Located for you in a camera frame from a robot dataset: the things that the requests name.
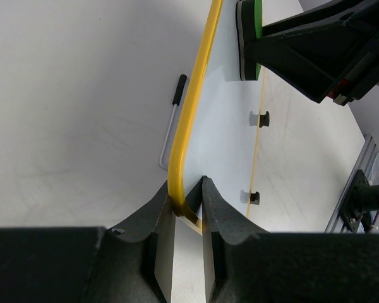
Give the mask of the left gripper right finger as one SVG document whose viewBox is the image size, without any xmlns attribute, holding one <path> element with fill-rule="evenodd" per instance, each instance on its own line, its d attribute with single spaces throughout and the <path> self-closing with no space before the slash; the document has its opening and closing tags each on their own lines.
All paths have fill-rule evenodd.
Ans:
<svg viewBox="0 0 379 303">
<path fill-rule="evenodd" d="M 208 302 L 379 302 L 378 234 L 270 233 L 202 179 Z"/>
</svg>

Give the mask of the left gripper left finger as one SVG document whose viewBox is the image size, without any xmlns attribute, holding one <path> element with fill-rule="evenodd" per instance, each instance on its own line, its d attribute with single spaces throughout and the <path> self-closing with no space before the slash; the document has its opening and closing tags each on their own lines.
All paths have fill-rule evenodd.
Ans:
<svg viewBox="0 0 379 303">
<path fill-rule="evenodd" d="M 169 302 L 174 231 L 166 185 L 109 229 L 0 228 L 0 302 Z"/>
</svg>

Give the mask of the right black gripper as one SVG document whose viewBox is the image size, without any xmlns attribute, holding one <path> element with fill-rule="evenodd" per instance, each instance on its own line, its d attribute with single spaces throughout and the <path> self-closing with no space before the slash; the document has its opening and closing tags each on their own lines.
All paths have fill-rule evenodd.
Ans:
<svg viewBox="0 0 379 303">
<path fill-rule="evenodd" d="M 329 1 L 262 26 L 244 53 L 316 103 L 359 100 L 379 85 L 379 1 Z"/>
</svg>

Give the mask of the green whiteboard eraser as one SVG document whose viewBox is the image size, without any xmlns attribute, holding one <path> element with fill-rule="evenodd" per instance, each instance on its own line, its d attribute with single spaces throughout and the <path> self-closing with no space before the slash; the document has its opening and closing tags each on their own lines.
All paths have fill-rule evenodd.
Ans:
<svg viewBox="0 0 379 303">
<path fill-rule="evenodd" d="M 239 75 L 241 81 L 257 81 L 261 66 L 252 58 L 246 57 L 247 45 L 262 36 L 262 0 L 245 0 L 236 3 L 236 29 L 238 33 Z"/>
</svg>

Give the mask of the gold framed whiteboard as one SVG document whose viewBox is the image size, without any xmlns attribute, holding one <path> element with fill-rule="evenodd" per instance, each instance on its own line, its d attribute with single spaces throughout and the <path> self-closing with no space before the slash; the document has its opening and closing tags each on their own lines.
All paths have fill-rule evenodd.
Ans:
<svg viewBox="0 0 379 303">
<path fill-rule="evenodd" d="M 244 216 L 269 231 L 311 230 L 306 195 L 297 179 L 303 149 L 286 112 L 308 101 L 284 80 L 262 69 L 257 81 L 241 81 L 235 1 L 214 1 L 189 81 L 171 148 L 169 195 L 186 217 L 189 194 L 203 177 Z M 260 114 L 269 127 L 259 128 Z M 250 194 L 260 193 L 260 204 Z"/>
</svg>

